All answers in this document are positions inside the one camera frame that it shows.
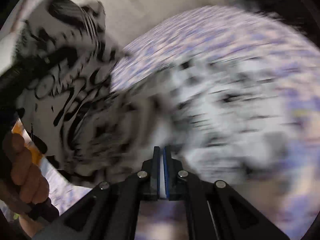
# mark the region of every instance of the black mount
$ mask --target black mount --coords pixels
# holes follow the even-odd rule
[[[157,201],[159,147],[140,172],[123,182],[102,182],[68,211],[37,233],[35,240],[132,240],[140,201]],[[184,171],[164,149],[164,176],[169,201],[184,200],[191,240],[288,240],[289,238],[222,180],[201,181]]]

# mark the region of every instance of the hand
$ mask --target hand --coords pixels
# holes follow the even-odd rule
[[[3,141],[3,150],[12,156],[11,178],[21,186],[20,199],[25,203],[42,203],[49,195],[49,184],[40,169],[32,163],[31,152],[25,148],[24,139],[19,134],[8,133]]]

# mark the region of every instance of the finger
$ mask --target finger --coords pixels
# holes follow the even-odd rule
[[[23,208],[20,205],[19,196],[16,198],[11,194],[11,189],[8,185],[0,179],[0,199],[9,207],[11,211],[17,214],[24,213]]]
[[[49,196],[49,183],[45,177],[40,177],[39,187],[32,198],[34,204],[44,202]]]
[[[40,169],[32,164],[30,166],[27,179],[20,189],[20,199],[25,203],[30,203],[36,194],[41,178]]]
[[[12,164],[11,179],[14,184],[24,184],[27,179],[31,164],[31,152],[27,148],[24,148],[20,153],[17,154],[15,161]]]
[[[2,149],[7,155],[15,155],[24,148],[24,138],[18,133],[7,133],[2,141]]]

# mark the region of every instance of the metal screw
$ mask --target metal screw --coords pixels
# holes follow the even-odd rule
[[[108,189],[110,187],[109,183],[104,181],[99,184],[100,189]]]
[[[146,176],[148,176],[148,173],[146,171],[139,171],[138,172],[138,177],[140,179],[145,178]]]
[[[218,180],[218,181],[216,182],[216,186],[217,186],[218,188],[224,188],[224,187],[226,187],[226,183],[225,183],[223,180]]]
[[[181,177],[181,178],[185,178],[186,176],[188,176],[188,172],[187,171],[184,171],[184,170],[181,170],[178,172],[178,176]]]

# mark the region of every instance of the orange object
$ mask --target orange object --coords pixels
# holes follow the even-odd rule
[[[25,141],[25,147],[27,149],[29,149],[29,151],[32,154],[32,162],[39,166],[40,165],[40,161],[42,159],[42,157],[44,156],[39,149],[35,146],[35,144],[33,143],[33,141],[31,140],[30,136],[28,135],[28,133],[26,132],[26,130],[24,129],[20,119],[17,120],[17,122],[15,123],[14,127],[12,128],[12,133],[18,133],[20,134]]]

